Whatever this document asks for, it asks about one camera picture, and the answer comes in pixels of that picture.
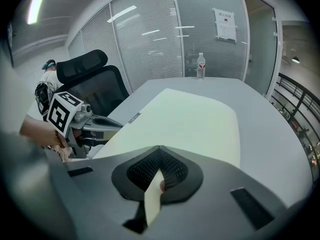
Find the ceiling light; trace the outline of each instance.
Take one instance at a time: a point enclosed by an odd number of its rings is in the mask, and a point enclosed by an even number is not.
[[[108,19],[107,22],[110,23],[110,22],[114,21],[116,18],[119,18],[120,16],[122,16],[122,15],[124,15],[124,14],[126,14],[126,13],[128,13],[128,12],[134,10],[134,9],[137,9],[137,7],[135,5],[130,6],[129,8],[120,11],[119,13],[117,13],[116,15],[114,15],[113,17]]]
[[[150,32],[145,32],[145,33],[142,33],[141,36],[152,34],[152,33],[159,32],[159,31],[160,31],[160,29],[153,30],[153,31],[150,31]]]
[[[175,29],[189,29],[194,28],[195,26],[176,26]]]
[[[159,41],[159,40],[164,40],[164,39],[167,39],[166,37],[164,37],[164,38],[159,38],[159,39],[155,39],[155,40],[153,40],[153,41]]]
[[[295,62],[295,63],[300,63],[300,60],[298,59],[297,56],[294,56],[294,57],[292,58],[292,61]]]
[[[28,24],[33,24],[37,22],[39,9],[41,6],[42,0],[32,0],[30,8],[29,8],[29,15],[28,15]]]

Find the bracelet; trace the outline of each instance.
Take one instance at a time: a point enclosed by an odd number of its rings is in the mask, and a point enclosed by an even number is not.
[[[54,129],[54,138],[55,138],[55,140],[58,142],[59,147],[62,148],[62,149],[64,149],[65,146],[62,144],[61,139],[59,138],[59,134],[58,134],[58,132],[57,132],[56,129]]]

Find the black slot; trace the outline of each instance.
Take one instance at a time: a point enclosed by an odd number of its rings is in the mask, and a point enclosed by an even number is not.
[[[89,166],[87,167],[83,167],[83,168],[80,168],[80,169],[75,169],[75,170],[68,170],[68,174],[70,177],[74,177],[74,176],[78,176],[78,175],[81,175],[81,174],[86,174],[86,173],[89,173],[89,172],[92,172],[93,169]]]
[[[104,118],[95,118],[92,120],[96,125],[99,125],[99,126],[116,126],[116,127],[119,127],[118,124],[114,123],[114,122],[111,122],[111,121],[108,121]]]
[[[256,230],[274,219],[244,187],[232,190],[230,193]]]

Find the chair headrest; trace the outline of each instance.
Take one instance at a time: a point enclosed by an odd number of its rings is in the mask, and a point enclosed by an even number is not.
[[[79,57],[58,62],[56,74],[59,81],[66,84],[102,68],[107,62],[108,57],[102,50],[93,50]]]

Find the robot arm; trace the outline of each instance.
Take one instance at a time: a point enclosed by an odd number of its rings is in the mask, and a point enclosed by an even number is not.
[[[69,158],[76,159],[85,159],[91,147],[107,143],[123,127],[112,119],[93,114],[90,104],[66,91],[54,94],[47,121],[72,148]],[[83,138],[77,139],[73,130],[81,130]]]

